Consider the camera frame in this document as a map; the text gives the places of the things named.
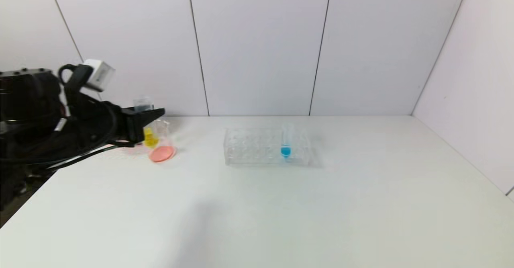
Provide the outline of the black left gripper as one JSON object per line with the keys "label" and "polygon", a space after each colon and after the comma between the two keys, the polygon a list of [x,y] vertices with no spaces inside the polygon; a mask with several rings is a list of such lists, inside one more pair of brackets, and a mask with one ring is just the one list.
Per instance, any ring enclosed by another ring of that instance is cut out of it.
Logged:
{"label": "black left gripper", "polygon": [[164,108],[136,111],[80,94],[82,147],[134,147],[144,139],[143,128],[165,114]]}

